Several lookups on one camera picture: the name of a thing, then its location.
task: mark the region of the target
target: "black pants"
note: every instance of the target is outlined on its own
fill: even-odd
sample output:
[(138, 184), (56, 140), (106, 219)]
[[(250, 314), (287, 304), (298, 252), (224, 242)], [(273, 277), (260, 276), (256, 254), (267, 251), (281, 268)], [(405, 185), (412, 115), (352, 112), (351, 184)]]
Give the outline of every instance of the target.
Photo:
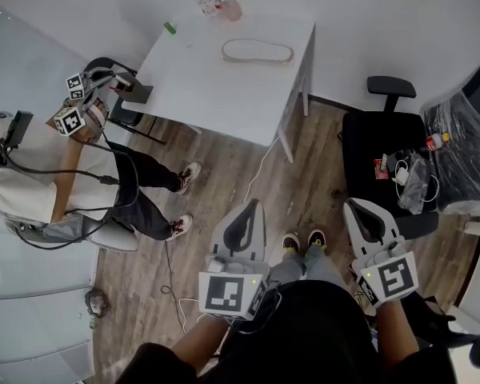
[[(109, 142), (109, 146), (112, 150), (126, 152), (131, 157), (137, 168), (139, 186), (166, 188), (171, 192), (176, 192), (180, 188), (180, 178), (151, 156), (113, 142)], [(116, 205), (130, 203), (137, 191), (134, 168), (128, 157), (117, 154), (114, 156), (121, 183)], [(142, 192), (139, 192), (138, 199), (132, 206), (114, 208), (111, 217), (116, 222), (125, 226), (133, 226), (140, 233), (156, 240), (165, 240), (172, 233), (162, 212)]]

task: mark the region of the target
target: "green object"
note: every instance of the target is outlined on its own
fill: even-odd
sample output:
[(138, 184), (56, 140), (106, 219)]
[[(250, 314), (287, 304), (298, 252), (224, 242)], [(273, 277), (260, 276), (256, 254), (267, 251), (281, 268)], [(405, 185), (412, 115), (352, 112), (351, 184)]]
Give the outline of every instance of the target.
[(169, 22), (164, 22), (163, 25), (171, 34), (176, 34), (176, 29)]

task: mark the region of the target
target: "jeans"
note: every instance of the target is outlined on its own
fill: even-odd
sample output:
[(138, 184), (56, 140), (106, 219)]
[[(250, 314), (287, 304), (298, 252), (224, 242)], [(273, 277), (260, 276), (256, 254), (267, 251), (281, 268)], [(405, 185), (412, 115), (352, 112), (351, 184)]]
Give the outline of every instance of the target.
[[(109, 142), (109, 146), (112, 150), (120, 150), (130, 156), (137, 169), (139, 186), (166, 188), (171, 192), (179, 190), (182, 183), (178, 175), (158, 163), (153, 157), (113, 142)], [(120, 205), (134, 199), (137, 183), (130, 159), (124, 155), (114, 154), (114, 156), (121, 184), (116, 205)], [(165, 240), (172, 235), (169, 222), (160, 209), (140, 191), (135, 204), (114, 208), (111, 217), (116, 222), (127, 227), (133, 226), (140, 233), (156, 240)]]
[(321, 246), (311, 246), (304, 258), (297, 252), (285, 253), (282, 262), (270, 270), (269, 281), (276, 280), (281, 285), (297, 280), (323, 280), (348, 291), (338, 268)]

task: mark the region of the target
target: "white t-shirt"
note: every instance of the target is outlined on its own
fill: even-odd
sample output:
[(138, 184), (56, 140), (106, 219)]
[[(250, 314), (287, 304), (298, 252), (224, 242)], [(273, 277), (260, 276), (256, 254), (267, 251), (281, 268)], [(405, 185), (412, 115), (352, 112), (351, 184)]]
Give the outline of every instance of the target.
[[(0, 138), (5, 137), (11, 121), (10, 115), (0, 113)], [(68, 140), (34, 116), (21, 145), (10, 153), (10, 158), (27, 168), (59, 170)], [(108, 148), (102, 138), (98, 144)], [(118, 178), (114, 154), (90, 146), (83, 147), (78, 169), (99, 176)], [(49, 223), (54, 211), (56, 193), (54, 175), (28, 174), (9, 167), (0, 167), (0, 210), (7, 214)], [(117, 193), (116, 185), (103, 185), (94, 178), (76, 174), (66, 210), (113, 206)], [(106, 210), (82, 213), (100, 220)]]

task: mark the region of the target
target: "plastic bag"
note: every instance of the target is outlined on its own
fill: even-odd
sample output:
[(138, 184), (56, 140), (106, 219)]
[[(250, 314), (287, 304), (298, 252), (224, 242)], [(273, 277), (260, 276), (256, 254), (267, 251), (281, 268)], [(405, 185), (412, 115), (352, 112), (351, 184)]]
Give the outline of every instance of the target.
[(420, 214), (425, 203), (431, 176), (430, 162), (413, 152), (410, 157), (409, 177), (400, 195), (398, 206), (412, 214)]

